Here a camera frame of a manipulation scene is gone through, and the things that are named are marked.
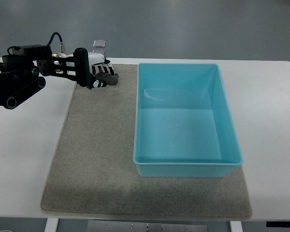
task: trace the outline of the black and white object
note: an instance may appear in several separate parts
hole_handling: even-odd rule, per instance
[[[98,73],[109,73],[111,75],[115,75],[114,69],[111,63],[108,64],[97,64],[97,65],[92,65],[91,66],[91,73],[96,76]],[[101,88],[101,87],[106,87],[107,84],[105,82],[102,82],[101,80],[94,80],[93,82],[93,88]]]

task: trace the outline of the white object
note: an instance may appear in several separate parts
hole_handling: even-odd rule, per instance
[[[231,232],[243,232],[242,223],[240,221],[230,221]]]
[[[48,218],[44,232],[56,232],[59,218]]]
[[[218,64],[244,159],[251,219],[290,220],[290,62],[110,60]],[[40,200],[73,87],[46,77],[46,87],[16,109],[0,107],[0,216],[47,217]]]

